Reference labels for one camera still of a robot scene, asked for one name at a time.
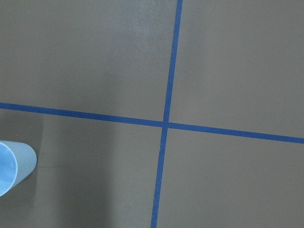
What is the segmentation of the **light blue plastic cup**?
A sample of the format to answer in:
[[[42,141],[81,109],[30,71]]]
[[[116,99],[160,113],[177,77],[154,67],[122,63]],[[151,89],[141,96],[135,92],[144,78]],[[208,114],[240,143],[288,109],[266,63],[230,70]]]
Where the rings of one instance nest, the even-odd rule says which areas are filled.
[[[37,164],[34,149],[22,142],[0,142],[0,195],[28,177]]]

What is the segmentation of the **brown paper table cover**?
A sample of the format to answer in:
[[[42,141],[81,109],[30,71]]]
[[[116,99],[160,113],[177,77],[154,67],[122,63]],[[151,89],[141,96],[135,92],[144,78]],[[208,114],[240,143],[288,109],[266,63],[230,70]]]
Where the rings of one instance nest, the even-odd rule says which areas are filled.
[[[3,0],[3,228],[301,228],[301,0]]]

